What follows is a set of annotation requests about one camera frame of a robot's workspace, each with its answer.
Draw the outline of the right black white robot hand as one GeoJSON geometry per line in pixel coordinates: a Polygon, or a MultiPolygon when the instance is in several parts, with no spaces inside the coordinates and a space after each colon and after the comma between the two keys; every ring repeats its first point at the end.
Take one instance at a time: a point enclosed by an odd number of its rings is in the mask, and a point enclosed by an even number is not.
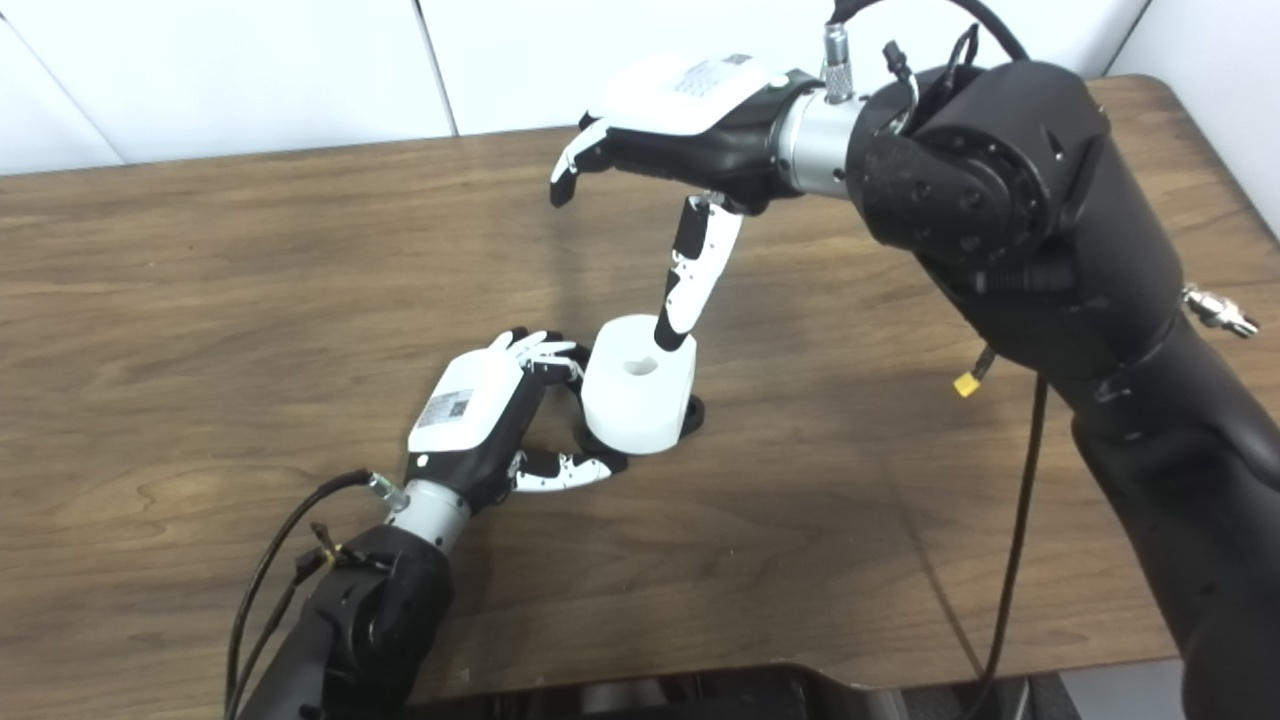
{"type": "Polygon", "coordinates": [[[690,338],[744,222],[795,195],[780,136],[792,106],[819,87],[804,70],[773,70],[745,54],[655,63],[621,76],[562,150],[549,178],[554,208],[573,199],[580,176],[605,170],[692,190],[652,332],[660,351],[672,354],[690,338]]]}

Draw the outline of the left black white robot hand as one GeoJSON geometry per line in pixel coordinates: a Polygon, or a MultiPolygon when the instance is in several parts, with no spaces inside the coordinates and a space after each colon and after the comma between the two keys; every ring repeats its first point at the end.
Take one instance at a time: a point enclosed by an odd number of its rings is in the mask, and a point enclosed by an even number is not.
{"type": "Polygon", "coordinates": [[[550,388],[581,397],[590,359],[558,331],[524,327],[454,357],[407,437],[407,483],[443,487],[477,514],[513,492],[561,492],[626,471],[627,456],[614,451],[525,445],[550,388]]]}

